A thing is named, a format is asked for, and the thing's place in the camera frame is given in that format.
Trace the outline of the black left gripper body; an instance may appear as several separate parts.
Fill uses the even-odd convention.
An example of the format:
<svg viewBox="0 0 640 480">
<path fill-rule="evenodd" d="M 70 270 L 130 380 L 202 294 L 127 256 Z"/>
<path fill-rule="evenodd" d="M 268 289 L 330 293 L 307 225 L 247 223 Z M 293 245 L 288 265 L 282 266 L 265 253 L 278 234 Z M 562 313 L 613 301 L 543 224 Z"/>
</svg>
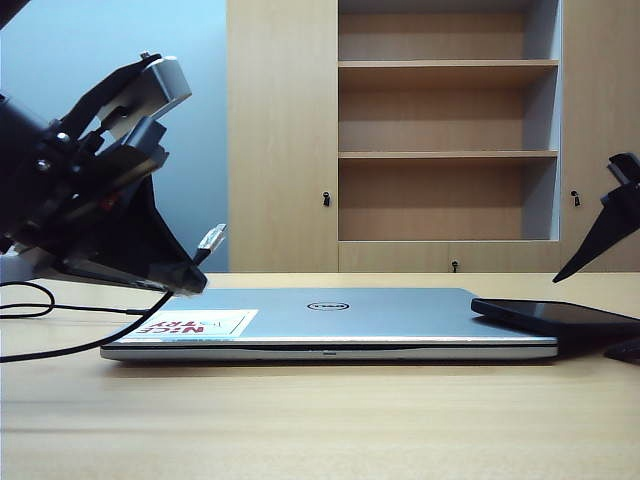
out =
<svg viewBox="0 0 640 480">
<path fill-rule="evenodd" d="M 160 169 L 169 59 L 146 54 L 46 121 L 1 96 L 1 249 L 68 258 L 76 241 Z"/>
</svg>

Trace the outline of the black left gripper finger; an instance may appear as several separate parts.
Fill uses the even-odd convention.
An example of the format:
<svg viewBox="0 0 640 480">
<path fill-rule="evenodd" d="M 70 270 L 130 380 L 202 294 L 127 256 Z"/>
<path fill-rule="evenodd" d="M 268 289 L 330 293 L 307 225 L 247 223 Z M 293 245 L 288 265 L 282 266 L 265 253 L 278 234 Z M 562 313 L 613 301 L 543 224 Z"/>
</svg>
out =
<svg viewBox="0 0 640 480">
<path fill-rule="evenodd" d="M 128 190 L 122 205 L 75 242 L 68 261 L 134 272 L 156 262 L 191 261 L 196 266 L 157 210 L 151 177 Z"/>
<path fill-rule="evenodd" d="M 177 295 L 198 295 L 206 287 L 206 276 L 191 261 L 156 262 L 138 272 L 108 267 L 96 262 L 58 263 L 60 278 Z"/>
</svg>

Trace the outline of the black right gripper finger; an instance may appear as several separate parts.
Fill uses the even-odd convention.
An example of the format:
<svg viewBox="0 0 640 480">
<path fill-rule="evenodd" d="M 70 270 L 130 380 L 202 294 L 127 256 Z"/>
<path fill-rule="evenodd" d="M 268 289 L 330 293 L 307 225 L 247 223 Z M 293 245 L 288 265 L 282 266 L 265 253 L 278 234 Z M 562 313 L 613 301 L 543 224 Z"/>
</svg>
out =
<svg viewBox="0 0 640 480">
<path fill-rule="evenodd" d="M 639 229 L 639 185 L 625 183 L 601 198 L 602 210 L 576 253 L 552 279 L 563 281 Z"/>
</svg>

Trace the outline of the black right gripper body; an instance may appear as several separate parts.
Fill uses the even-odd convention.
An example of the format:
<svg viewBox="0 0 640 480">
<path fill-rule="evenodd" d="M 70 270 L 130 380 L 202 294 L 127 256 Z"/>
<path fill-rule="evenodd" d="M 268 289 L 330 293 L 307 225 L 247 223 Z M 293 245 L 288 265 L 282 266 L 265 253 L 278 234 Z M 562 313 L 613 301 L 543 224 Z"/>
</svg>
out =
<svg viewBox="0 0 640 480">
<path fill-rule="evenodd" d="M 607 168 L 621 185 L 640 182 L 639 158 L 632 152 L 622 152 L 611 156 Z"/>
</svg>

